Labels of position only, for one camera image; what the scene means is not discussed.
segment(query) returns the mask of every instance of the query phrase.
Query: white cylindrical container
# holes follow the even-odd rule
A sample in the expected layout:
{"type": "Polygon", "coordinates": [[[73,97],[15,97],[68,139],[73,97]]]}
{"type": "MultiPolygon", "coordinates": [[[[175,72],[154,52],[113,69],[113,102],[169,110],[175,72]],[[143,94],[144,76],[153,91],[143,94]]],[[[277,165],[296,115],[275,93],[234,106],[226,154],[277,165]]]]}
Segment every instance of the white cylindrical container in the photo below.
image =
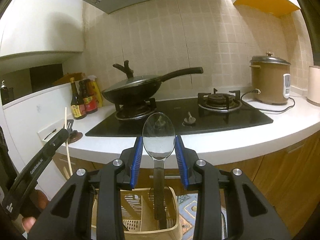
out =
{"type": "Polygon", "coordinates": [[[320,66],[309,67],[307,101],[315,106],[320,106],[320,66]]]}

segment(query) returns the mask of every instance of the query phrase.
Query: black glass cooktop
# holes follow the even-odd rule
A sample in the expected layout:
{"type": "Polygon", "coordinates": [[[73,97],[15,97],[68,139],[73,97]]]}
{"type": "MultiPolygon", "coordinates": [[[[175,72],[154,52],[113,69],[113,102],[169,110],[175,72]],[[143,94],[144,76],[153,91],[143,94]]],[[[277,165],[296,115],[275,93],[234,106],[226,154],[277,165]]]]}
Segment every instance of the black glass cooktop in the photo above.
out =
{"type": "MultiPolygon", "coordinates": [[[[273,120],[258,109],[243,102],[242,106],[229,113],[216,113],[198,106],[197,98],[157,101],[158,112],[163,112],[172,121],[176,134],[195,134],[239,129],[272,123],[273,120]],[[193,126],[184,126],[188,112],[196,118],[193,126]]],[[[133,121],[116,119],[116,112],[88,131],[86,136],[135,137],[142,135],[146,118],[133,121]]]]}

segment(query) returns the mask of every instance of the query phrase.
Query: gas stove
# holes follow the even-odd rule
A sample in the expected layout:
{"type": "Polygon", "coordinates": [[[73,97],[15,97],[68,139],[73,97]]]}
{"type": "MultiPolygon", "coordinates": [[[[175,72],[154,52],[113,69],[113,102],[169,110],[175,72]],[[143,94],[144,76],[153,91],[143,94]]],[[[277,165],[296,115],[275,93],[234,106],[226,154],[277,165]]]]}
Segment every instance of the gas stove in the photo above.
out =
{"type": "Polygon", "coordinates": [[[197,98],[155,101],[140,106],[116,106],[116,112],[88,131],[86,136],[135,137],[142,135],[147,117],[155,111],[166,114],[176,134],[196,134],[239,129],[272,123],[264,113],[240,100],[240,91],[231,94],[199,93],[197,98]]]}

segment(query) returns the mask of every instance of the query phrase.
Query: metal screw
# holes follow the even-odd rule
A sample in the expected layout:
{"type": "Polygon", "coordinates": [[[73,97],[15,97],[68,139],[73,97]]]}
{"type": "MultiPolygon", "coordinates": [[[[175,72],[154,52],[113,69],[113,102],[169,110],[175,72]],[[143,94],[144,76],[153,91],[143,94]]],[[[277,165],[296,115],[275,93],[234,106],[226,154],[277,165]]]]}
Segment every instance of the metal screw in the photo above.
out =
{"type": "Polygon", "coordinates": [[[121,161],[120,159],[116,159],[116,160],[114,160],[114,161],[112,162],[112,164],[113,164],[114,166],[120,166],[120,165],[122,164],[122,161],[121,161]]]}
{"type": "Polygon", "coordinates": [[[206,162],[205,162],[205,160],[197,160],[197,161],[196,161],[196,164],[197,164],[198,166],[205,166],[206,162]]]}
{"type": "Polygon", "coordinates": [[[238,168],[235,168],[235,169],[233,169],[233,174],[234,175],[236,175],[236,176],[239,176],[239,175],[241,175],[242,174],[242,171],[241,171],[241,169],[238,169],[238,168]]]}
{"type": "Polygon", "coordinates": [[[78,176],[82,176],[82,175],[84,175],[85,174],[85,169],[79,169],[79,170],[77,170],[77,175],[78,176]]]}

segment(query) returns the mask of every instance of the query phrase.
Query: beige plastic basket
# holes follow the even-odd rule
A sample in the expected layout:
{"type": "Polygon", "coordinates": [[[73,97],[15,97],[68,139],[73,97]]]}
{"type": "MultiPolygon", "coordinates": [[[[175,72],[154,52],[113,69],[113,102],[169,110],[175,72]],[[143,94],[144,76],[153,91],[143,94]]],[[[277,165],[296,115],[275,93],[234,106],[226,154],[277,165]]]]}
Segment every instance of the beige plastic basket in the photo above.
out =
{"type": "MultiPolygon", "coordinates": [[[[160,239],[181,240],[182,226],[179,219],[179,208],[174,190],[166,187],[164,202],[167,228],[158,230],[158,221],[154,218],[153,195],[150,188],[139,188],[133,191],[121,190],[121,209],[123,224],[129,231],[124,231],[125,239],[160,239]]],[[[95,202],[92,213],[92,227],[96,227],[95,202]]]]}

